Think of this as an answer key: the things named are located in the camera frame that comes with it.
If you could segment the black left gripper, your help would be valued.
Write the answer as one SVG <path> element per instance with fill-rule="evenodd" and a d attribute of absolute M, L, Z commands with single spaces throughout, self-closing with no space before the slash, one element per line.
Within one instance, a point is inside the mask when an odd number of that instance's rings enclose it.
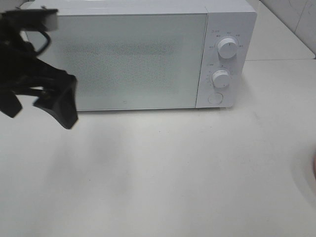
<path fill-rule="evenodd" d="M 26 88 L 23 80 L 28 74 L 27 63 L 32 63 L 48 48 L 49 35 L 45 32 L 57 30 L 57 13 L 58 9 L 46 8 L 16 9 L 1 13 L 2 19 L 15 29 L 39 31 L 46 39 L 36 51 L 31 43 L 22 39 L 18 31 L 0 31 L 0 111 L 10 118 L 22 110 L 16 91 Z M 39 59 L 36 67 L 35 79 L 43 91 L 33 106 L 50 114 L 65 129 L 71 129 L 78 120 L 76 77 Z"/>

